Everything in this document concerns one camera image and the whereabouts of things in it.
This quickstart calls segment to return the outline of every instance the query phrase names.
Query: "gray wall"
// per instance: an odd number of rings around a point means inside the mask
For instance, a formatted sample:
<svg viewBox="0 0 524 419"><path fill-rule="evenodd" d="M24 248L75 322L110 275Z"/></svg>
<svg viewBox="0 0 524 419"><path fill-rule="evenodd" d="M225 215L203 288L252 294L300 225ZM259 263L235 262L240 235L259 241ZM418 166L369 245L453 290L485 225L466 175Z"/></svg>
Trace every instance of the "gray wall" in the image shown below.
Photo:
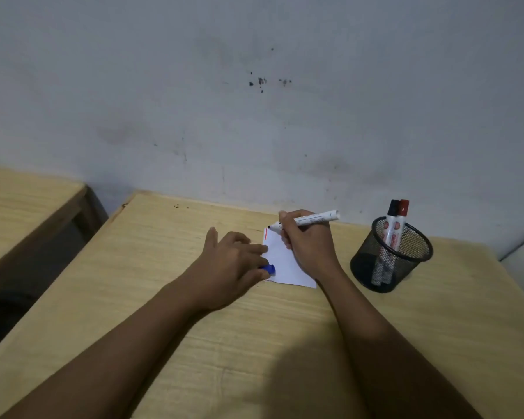
<svg viewBox="0 0 524 419"><path fill-rule="evenodd" d="M144 188L370 223L404 197L505 253L524 0L0 0L0 164L109 211Z"/></svg>

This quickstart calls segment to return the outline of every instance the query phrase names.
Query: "person's left arm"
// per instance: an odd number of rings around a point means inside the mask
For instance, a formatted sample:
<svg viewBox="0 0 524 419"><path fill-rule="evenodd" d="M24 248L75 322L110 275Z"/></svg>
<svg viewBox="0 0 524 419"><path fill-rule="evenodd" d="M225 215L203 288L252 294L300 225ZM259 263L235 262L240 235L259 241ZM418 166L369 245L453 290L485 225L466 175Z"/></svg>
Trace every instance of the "person's left arm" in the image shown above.
<svg viewBox="0 0 524 419"><path fill-rule="evenodd" d="M232 303L268 273L267 247L230 232L206 235L200 257L124 322L1 416L2 419L103 419L123 415L177 331L201 311Z"/></svg>

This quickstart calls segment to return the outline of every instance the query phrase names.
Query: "paper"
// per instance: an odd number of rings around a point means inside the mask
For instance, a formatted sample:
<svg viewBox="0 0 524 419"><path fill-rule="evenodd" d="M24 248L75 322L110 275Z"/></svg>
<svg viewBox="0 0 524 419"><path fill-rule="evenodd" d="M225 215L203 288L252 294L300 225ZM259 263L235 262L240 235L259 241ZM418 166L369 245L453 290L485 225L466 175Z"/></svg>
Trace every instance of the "paper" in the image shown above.
<svg viewBox="0 0 524 419"><path fill-rule="evenodd" d="M288 250L282 241L282 236L268 228L264 230L262 244L268 246L268 252L262 257L275 266L275 276L269 281L280 284L302 285L303 287L316 288L316 282L300 268L292 250Z"/></svg>

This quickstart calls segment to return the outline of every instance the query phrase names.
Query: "table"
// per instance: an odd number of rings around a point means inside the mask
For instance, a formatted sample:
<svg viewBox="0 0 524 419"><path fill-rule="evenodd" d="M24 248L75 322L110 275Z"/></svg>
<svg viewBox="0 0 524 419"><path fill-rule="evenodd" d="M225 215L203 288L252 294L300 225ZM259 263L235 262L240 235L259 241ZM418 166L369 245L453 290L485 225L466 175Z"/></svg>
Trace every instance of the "table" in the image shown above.
<svg viewBox="0 0 524 419"><path fill-rule="evenodd" d="M0 413L138 309L200 254L205 232L261 241L274 214L136 193L0 344ZM369 227L333 223L344 269ZM435 255L371 302L485 418L524 418L524 294L489 249ZM364 417L320 289L258 284L161 363L134 418Z"/></svg>
<svg viewBox="0 0 524 419"><path fill-rule="evenodd" d="M0 277L72 220L87 239L103 221L83 182L0 168Z"/></svg>

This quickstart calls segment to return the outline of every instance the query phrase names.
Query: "hand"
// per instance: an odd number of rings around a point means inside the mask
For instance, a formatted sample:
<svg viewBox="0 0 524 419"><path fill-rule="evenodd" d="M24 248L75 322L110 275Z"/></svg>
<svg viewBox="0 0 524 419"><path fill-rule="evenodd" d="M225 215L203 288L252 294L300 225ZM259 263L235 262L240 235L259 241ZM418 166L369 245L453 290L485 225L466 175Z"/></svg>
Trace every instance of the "hand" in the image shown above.
<svg viewBox="0 0 524 419"><path fill-rule="evenodd" d="M313 279L321 281L333 272L341 271L337 260L334 240L328 223L317 223L299 228L295 218L314 214L307 210L294 212L280 211L282 239L288 249L292 249L300 267Z"/></svg>
<svg viewBox="0 0 524 419"><path fill-rule="evenodd" d="M270 277L258 268L268 264L260 257L267 250L265 245L250 244L240 232L228 232L217 242L217 231L212 227L200 257L174 282L198 310L219 309Z"/></svg>

